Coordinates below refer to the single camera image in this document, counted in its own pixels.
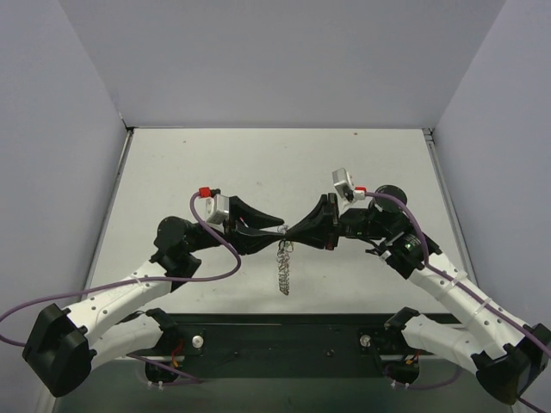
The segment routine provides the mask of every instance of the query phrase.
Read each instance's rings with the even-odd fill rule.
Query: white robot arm
[[[123,280],[126,285],[64,310],[56,305],[43,310],[23,352],[25,360],[54,396],[62,396],[80,385],[92,368],[159,342],[167,326],[158,317],[136,311],[174,291],[183,284],[181,279],[190,279],[201,264],[192,252],[218,246],[220,240],[240,256],[282,240],[333,250],[340,237],[348,237],[370,243],[374,248],[366,252],[424,289],[462,324],[462,329],[453,329],[405,308],[385,327],[403,337],[410,348],[439,355],[476,374],[490,394],[513,404],[547,365],[551,332],[541,324],[530,328],[475,286],[404,214],[406,195],[401,189],[386,185],[368,193],[354,186],[346,170],[335,171],[333,181],[337,194],[322,195],[314,210],[285,234],[263,230],[281,225],[282,219],[261,213],[238,197],[202,188],[201,197],[209,199],[207,222],[197,216],[199,224],[164,219],[155,240],[158,252]],[[350,208],[366,196],[374,197],[369,208]],[[511,322],[524,327],[541,346]]]

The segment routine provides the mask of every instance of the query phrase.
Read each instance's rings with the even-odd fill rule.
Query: cable clip
[[[435,300],[440,301],[441,299],[443,299],[446,295],[448,295],[449,290],[451,290],[453,287],[455,287],[455,285],[458,282],[464,280],[465,278],[467,278],[467,273],[465,271],[460,271],[459,274],[457,274],[454,277],[454,279],[450,281],[448,285],[442,289],[442,291],[438,294],[438,296],[435,297]]]
[[[145,289],[145,286],[142,285],[141,280],[139,279],[138,275],[132,274],[132,275],[129,275],[128,277],[129,278],[134,278],[136,280],[136,282],[138,283],[138,286],[142,289]]]
[[[471,316],[472,319],[471,319],[471,322],[476,318],[476,316],[479,315],[479,313],[484,310],[484,307],[486,307],[488,304],[490,304],[492,302],[492,299],[490,297],[488,297],[487,299],[484,300],[484,302],[482,304],[480,304],[479,308],[477,308],[474,312],[473,312],[473,315]]]

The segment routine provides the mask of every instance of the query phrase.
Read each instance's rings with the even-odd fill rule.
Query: white table surface
[[[221,188],[288,225],[301,220],[320,195],[334,192],[331,173],[345,167],[355,184],[401,187],[425,233],[462,267],[449,217],[420,130],[377,129],[136,129],[91,285],[119,280],[155,251],[158,223],[176,215],[193,221],[189,197],[199,187]],[[196,202],[200,213],[204,201]],[[367,201],[356,207],[367,207]],[[243,257],[226,280],[188,283],[152,301],[181,313],[393,313],[407,305],[446,312],[403,280],[357,240],[334,251],[295,245],[288,297],[277,286],[276,244]],[[234,258],[223,248],[194,253],[195,277],[226,272]]]

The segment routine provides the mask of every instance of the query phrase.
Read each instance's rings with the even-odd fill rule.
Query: black joint housing
[[[400,332],[406,327],[408,321],[420,315],[419,311],[404,307],[385,322],[385,330]]]
[[[163,267],[167,276],[176,278],[191,278],[201,266],[201,260],[192,256],[191,252],[220,245],[198,224],[178,217],[167,217],[161,221],[153,244],[158,251],[150,261]],[[185,282],[173,282],[171,291],[182,284]]]
[[[400,383],[411,384],[419,377],[419,363],[389,362],[385,365],[385,375]]]
[[[429,254],[441,254],[440,247],[425,234],[424,239],[429,247]],[[388,266],[394,268],[404,279],[408,279],[415,269],[424,268],[421,241],[411,226],[407,232],[393,240],[392,245],[381,243],[382,248],[390,251],[386,259]]]
[[[534,328],[524,326],[547,348],[551,348],[551,331],[543,324]],[[545,370],[548,357],[528,337],[516,346],[504,346],[503,357],[491,359],[486,352],[473,354],[471,358],[479,369],[476,378],[480,385],[502,403],[513,405],[534,380]]]
[[[148,317],[153,318],[163,332],[173,330],[178,326],[172,317],[160,308],[151,308],[150,310],[147,310],[145,314]]]
[[[34,322],[23,359],[56,398],[79,387],[90,374],[95,353],[84,330],[55,304],[42,310]]]

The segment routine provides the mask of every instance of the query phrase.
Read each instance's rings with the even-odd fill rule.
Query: red connector
[[[213,198],[215,195],[221,193],[219,189],[211,189],[209,187],[199,188],[199,198]]]
[[[210,198],[211,196],[213,193],[209,187],[199,188],[199,198]]]

